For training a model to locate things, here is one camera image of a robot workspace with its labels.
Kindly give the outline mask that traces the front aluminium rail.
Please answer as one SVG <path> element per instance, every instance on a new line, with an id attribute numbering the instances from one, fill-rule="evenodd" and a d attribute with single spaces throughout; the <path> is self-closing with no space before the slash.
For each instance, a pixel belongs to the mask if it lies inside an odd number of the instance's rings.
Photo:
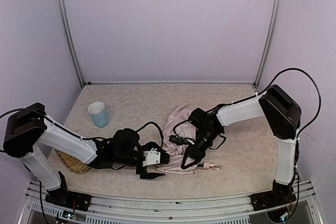
<path id="1" fill-rule="evenodd" d="M 326 223 L 310 180 L 299 183 L 299 205 L 285 223 Z M 71 209 L 43 202 L 46 215 L 70 223 L 251 223 L 254 214 L 265 214 L 285 207 L 255 211 L 248 194 L 199 199 L 141 199 L 93 194 L 88 211 L 75 210 L 75 217 L 62 214 Z M 39 184 L 30 182 L 17 223 L 28 223 L 29 215 L 41 212 Z"/>

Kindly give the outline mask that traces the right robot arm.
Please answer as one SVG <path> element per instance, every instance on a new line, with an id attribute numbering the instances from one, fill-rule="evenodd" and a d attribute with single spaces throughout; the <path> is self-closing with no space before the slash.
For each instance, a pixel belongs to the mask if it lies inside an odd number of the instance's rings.
<path id="1" fill-rule="evenodd" d="M 229 104 L 220 104 L 204 111 L 196 108 L 187 122 L 196 128 L 196 138 L 183 155 L 181 169 L 201 163 L 206 151 L 213 148 L 217 137 L 224 137 L 225 128 L 250 126 L 261 121 L 268 125 L 277 143 L 277 166 L 271 194 L 287 196 L 297 176 L 299 156 L 300 106 L 278 85 L 252 97 Z"/>

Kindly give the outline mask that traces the pink folding umbrella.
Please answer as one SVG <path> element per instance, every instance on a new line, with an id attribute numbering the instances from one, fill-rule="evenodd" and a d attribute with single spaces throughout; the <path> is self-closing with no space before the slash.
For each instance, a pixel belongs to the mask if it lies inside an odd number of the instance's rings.
<path id="1" fill-rule="evenodd" d="M 196 137 L 196 127 L 188 122 L 192 109 L 187 103 L 177 106 L 167 118 L 163 128 L 163 149 L 169 154 L 168 164 L 159 165 L 156 170 L 166 174 L 191 175 L 197 169 L 221 170 L 219 164 L 200 162 L 189 168 L 182 169 L 182 161 L 188 146 L 192 145 Z"/>

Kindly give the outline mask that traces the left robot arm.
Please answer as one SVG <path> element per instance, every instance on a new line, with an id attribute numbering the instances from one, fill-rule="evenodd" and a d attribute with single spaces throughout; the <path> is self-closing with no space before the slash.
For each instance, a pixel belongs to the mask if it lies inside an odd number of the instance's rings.
<path id="1" fill-rule="evenodd" d="M 154 179 L 159 173 L 149 173 L 152 165 L 168 164 L 169 154 L 156 142 L 140 144 L 138 131 L 125 128 L 113 137 L 83 137 L 65 128 L 45 112 L 41 103 L 7 111 L 8 117 L 3 152 L 17 158 L 40 181 L 50 195 L 69 192 L 65 177 L 56 172 L 39 145 L 46 145 L 68 154 L 94 169 L 112 169 L 114 164 L 136 168 L 141 179 Z"/>

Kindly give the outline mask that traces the left aluminium frame post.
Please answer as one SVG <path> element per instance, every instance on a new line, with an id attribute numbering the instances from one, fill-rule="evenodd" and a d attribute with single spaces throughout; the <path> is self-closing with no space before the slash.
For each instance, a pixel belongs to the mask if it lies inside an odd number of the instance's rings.
<path id="1" fill-rule="evenodd" d="M 66 43 L 67 43 L 69 53 L 70 53 L 70 59 L 73 64 L 75 75 L 79 83 L 79 86 L 81 89 L 83 89 L 86 82 L 85 82 L 85 79 L 84 79 L 84 76 L 81 70 L 81 66 L 80 66 L 79 59 L 77 57 L 77 53 L 75 49 L 74 40 L 71 34 L 70 23 L 68 20 L 67 9 L 66 9 L 66 1 L 57 0 L 57 2 L 59 6 L 59 11 L 60 11 L 62 27 L 65 33 Z"/>

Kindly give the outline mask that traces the woven bamboo tray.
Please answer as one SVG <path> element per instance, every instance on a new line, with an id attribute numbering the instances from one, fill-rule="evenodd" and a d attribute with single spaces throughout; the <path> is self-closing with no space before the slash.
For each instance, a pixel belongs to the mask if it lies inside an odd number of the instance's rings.
<path id="1" fill-rule="evenodd" d="M 55 153 L 63 165 L 74 174 L 83 174 L 90 169 L 87 164 L 82 163 L 80 160 L 69 154 L 59 150 L 55 150 Z"/>

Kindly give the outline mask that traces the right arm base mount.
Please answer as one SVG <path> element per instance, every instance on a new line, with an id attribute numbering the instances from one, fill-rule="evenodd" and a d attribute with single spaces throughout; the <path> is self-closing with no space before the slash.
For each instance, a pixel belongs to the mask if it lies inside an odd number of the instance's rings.
<path id="1" fill-rule="evenodd" d="M 277 194 L 273 191 L 266 191 L 250 195 L 251 204 L 254 211 L 264 210 L 268 208 L 278 207 L 296 201 L 294 192 L 289 193 L 287 196 Z"/>

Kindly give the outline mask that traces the light blue white mug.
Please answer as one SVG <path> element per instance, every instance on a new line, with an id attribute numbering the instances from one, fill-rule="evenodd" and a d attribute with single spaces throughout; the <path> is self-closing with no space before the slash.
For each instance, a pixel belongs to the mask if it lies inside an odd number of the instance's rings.
<path id="1" fill-rule="evenodd" d="M 100 101 L 96 101 L 88 106 L 88 113 L 98 128 L 104 128 L 109 123 L 109 116 L 106 111 L 105 104 Z"/>

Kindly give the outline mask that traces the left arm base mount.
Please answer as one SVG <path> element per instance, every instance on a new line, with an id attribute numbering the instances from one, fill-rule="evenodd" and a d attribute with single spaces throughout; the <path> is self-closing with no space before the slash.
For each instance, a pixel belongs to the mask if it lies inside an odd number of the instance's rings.
<path id="1" fill-rule="evenodd" d="M 45 201 L 65 208 L 87 212 L 91 203 L 91 196 L 88 194 L 69 191 L 66 194 L 48 193 Z"/>

